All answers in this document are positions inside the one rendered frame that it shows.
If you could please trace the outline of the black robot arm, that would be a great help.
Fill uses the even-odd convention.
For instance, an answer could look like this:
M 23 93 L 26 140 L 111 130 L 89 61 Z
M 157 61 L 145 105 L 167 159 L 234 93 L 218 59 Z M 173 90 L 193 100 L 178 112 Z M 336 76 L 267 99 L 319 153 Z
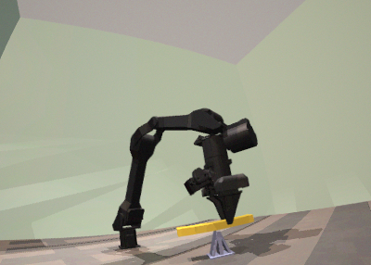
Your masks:
M 148 133 L 153 129 L 156 133 L 153 136 L 149 135 Z M 145 168 L 164 131 L 196 131 L 209 134 L 199 135 L 194 142 L 194 145 L 202 146 L 204 159 L 220 155 L 228 156 L 226 149 L 236 153 L 258 144 L 256 134 L 247 118 L 226 125 L 222 116 L 209 108 L 197 109 L 187 115 L 151 117 L 149 122 L 137 128 L 130 142 L 133 159 L 127 192 L 112 224 L 114 231 L 120 232 L 121 249 L 141 247 L 137 244 L 136 229 L 141 228 L 145 212 L 140 205 Z M 210 189 L 211 187 L 207 186 L 210 180 L 212 184 L 218 180 L 211 167 L 206 170 L 197 168 L 193 170 L 192 178 L 186 180 L 184 186 L 192 196 L 203 187 Z M 123 226 L 129 227 L 123 228 Z

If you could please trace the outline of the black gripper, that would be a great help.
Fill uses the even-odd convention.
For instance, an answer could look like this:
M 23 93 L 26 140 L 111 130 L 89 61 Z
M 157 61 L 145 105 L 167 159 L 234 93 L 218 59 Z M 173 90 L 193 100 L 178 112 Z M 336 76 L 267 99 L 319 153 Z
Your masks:
M 232 164 L 231 159 L 226 155 L 214 156 L 205 159 L 204 169 L 211 167 L 216 174 L 217 181 L 207 185 L 210 189 L 202 188 L 201 194 L 210 200 L 217 208 L 221 220 L 226 220 L 227 224 L 232 224 L 237 211 L 237 203 L 241 196 L 242 190 L 249 186 L 249 178 L 244 173 L 232 175 L 229 165 Z

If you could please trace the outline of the yellow bar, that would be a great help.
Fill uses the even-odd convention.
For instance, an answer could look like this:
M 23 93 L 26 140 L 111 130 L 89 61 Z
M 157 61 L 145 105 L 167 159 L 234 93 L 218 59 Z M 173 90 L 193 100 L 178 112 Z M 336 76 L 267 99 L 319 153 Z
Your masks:
M 221 230 L 237 225 L 242 225 L 246 223 L 254 222 L 253 216 L 251 214 L 235 217 L 232 224 L 227 224 L 226 220 L 211 221 L 206 223 L 201 223 L 197 225 L 191 225 L 186 227 L 177 227 L 178 236 L 189 236 L 197 233 L 206 233 L 216 230 Z

